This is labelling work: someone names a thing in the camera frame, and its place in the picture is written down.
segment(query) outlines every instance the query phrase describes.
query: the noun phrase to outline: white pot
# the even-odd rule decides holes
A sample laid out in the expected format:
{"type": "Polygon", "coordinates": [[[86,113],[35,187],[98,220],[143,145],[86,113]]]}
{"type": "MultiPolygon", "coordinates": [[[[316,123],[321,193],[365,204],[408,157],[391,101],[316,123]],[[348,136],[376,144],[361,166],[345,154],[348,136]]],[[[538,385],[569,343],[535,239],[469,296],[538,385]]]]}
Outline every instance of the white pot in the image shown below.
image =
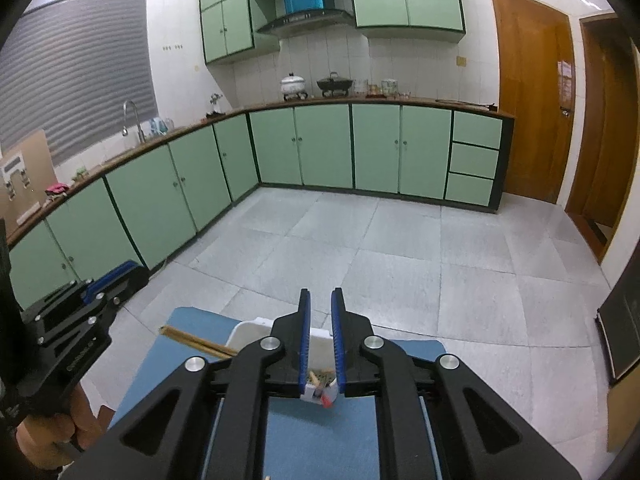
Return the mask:
{"type": "Polygon", "coordinates": [[[289,75],[280,82],[280,91],[284,95],[300,94],[305,92],[305,79],[299,75],[289,75]]]}

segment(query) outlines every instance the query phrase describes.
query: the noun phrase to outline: gray roller shutter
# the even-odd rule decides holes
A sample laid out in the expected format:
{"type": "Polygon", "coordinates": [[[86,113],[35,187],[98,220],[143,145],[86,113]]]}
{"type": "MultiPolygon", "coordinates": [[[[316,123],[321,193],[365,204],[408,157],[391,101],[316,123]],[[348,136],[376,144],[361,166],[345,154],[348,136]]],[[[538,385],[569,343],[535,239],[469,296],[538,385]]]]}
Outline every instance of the gray roller shutter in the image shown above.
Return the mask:
{"type": "Polygon", "coordinates": [[[0,148],[42,128],[59,164],[121,130],[126,99],[141,121],[158,114],[145,0],[62,0],[34,9],[0,51],[0,148]]]}

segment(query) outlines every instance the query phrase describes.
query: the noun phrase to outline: countertop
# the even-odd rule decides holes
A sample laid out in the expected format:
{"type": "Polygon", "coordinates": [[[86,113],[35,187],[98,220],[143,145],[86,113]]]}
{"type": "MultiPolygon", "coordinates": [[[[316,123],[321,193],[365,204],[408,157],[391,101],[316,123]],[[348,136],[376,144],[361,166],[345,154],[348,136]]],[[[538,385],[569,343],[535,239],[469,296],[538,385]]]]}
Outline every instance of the countertop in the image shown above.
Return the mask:
{"type": "Polygon", "coordinates": [[[447,110],[459,110],[463,112],[474,112],[488,117],[495,117],[499,119],[513,119],[511,114],[503,112],[490,112],[485,107],[473,106],[462,104],[458,102],[440,102],[434,99],[427,98],[364,98],[364,97],[331,97],[331,98],[309,98],[306,100],[294,100],[294,101],[279,101],[274,103],[258,104],[247,106],[243,108],[236,108],[223,115],[213,117],[210,119],[202,119],[199,123],[191,124],[190,126],[184,126],[182,128],[176,128],[170,134],[165,136],[156,137],[144,144],[141,144],[131,150],[121,153],[120,155],[105,161],[100,166],[96,166],[89,170],[89,175],[80,182],[77,182],[71,186],[67,191],[66,197],[59,197],[53,202],[48,202],[37,213],[34,213],[24,224],[18,227],[14,232],[7,236],[7,243],[9,248],[17,244],[25,234],[27,234],[33,227],[35,227],[43,218],[46,218],[51,212],[55,211],[60,205],[66,202],[73,195],[92,184],[96,180],[100,179],[103,175],[115,170],[116,168],[126,164],[130,160],[137,158],[144,153],[178,139],[181,136],[190,134],[195,130],[204,128],[211,124],[215,124],[218,121],[229,119],[240,114],[248,112],[259,112],[262,110],[273,110],[276,108],[289,108],[299,106],[310,106],[319,104],[398,104],[398,105],[413,105],[413,106],[425,106],[431,108],[444,108],[447,110]]]}

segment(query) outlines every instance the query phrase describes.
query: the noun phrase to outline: chrome faucet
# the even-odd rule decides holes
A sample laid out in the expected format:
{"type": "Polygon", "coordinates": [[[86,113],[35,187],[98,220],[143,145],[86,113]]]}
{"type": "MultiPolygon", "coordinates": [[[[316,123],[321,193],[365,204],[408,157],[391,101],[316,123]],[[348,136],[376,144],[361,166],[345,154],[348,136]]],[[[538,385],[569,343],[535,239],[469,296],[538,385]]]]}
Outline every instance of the chrome faucet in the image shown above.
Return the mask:
{"type": "Polygon", "coordinates": [[[122,111],[124,112],[124,126],[122,128],[122,136],[126,137],[129,135],[129,131],[127,130],[127,104],[131,103],[133,106],[133,113],[136,115],[136,124],[138,125],[138,139],[140,140],[140,144],[145,142],[145,134],[142,132],[142,127],[140,126],[140,119],[138,118],[138,108],[136,107],[135,102],[131,99],[124,101],[122,105],[122,111]]]}

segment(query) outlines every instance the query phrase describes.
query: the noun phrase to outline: range hood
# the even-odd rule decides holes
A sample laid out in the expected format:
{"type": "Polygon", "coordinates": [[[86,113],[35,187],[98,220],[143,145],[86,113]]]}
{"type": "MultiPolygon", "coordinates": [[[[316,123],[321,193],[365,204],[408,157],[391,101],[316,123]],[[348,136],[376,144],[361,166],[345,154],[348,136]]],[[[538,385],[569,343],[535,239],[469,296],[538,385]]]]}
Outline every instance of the range hood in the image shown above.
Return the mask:
{"type": "Polygon", "coordinates": [[[307,9],[276,18],[259,28],[258,32],[282,40],[340,23],[355,25],[355,18],[343,9],[307,9]]]}

